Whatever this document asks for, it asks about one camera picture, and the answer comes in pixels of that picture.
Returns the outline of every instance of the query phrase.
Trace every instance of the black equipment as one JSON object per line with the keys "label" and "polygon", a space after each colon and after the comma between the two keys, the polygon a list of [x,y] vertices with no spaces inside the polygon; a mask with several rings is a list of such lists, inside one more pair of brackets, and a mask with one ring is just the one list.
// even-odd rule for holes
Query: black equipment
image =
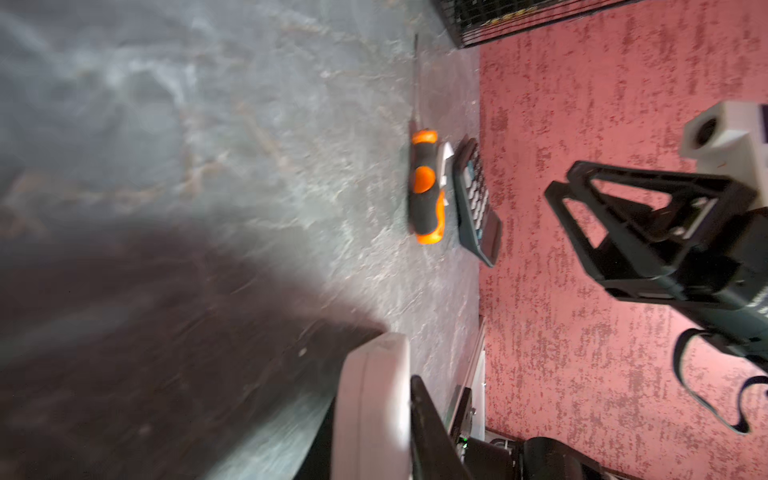
{"label": "black equipment", "polygon": [[[701,336],[722,353],[743,357],[768,372],[768,208],[749,210],[757,192],[730,177],[636,170],[578,161],[568,183],[552,182],[545,197],[581,265],[613,297],[672,306],[699,329],[684,332],[673,368],[683,387],[733,431],[750,427],[741,394],[768,376],[748,379],[739,393],[740,421],[728,424],[686,385],[681,361]],[[671,195],[663,208],[602,193],[595,180]],[[593,248],[564,204],[585,204],[607,234]]]}

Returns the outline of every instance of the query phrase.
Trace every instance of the wire mesh basket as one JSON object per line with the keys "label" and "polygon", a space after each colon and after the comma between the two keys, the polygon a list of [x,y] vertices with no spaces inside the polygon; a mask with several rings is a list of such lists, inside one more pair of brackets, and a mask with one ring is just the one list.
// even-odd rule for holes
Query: wire mesh basket
{"label": "wire mesh basket", "polygon": [[640,0],[432,0],[457,48]]}

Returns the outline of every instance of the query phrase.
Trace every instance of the pink textured wall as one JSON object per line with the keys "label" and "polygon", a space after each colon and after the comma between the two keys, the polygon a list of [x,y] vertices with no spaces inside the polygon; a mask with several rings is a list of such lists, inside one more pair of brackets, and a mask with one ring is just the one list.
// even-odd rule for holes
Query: pink textured wall
{"label": "pink textured wall", "polygon": [[[722,99],[768,101],[768,1],[645,0],[485,45],[481,67],[482,155],[505,224],[481,273],[489,426],[647,480],[768,478],[764,389],[746,395],[746,437],[698,406],[670,366],[691,323],[611,299],[543,198],[576,160],[692,171],[677,155],[686,121]],[[735,421],[757,370],[696,342],[690,383]]]}

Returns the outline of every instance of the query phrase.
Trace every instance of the screwdriver handle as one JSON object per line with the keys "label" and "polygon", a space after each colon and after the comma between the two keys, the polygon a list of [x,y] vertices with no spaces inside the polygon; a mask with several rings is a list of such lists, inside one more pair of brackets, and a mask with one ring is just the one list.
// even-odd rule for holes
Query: screwdriver handle
{"label": "screwdriver handle", "polygon": [[437,172],[437,132],[416,132],[411,147],[415,157],[409,190],[411,223],[419,243],[431,245],[442,240],[445,233],[445,192]]}

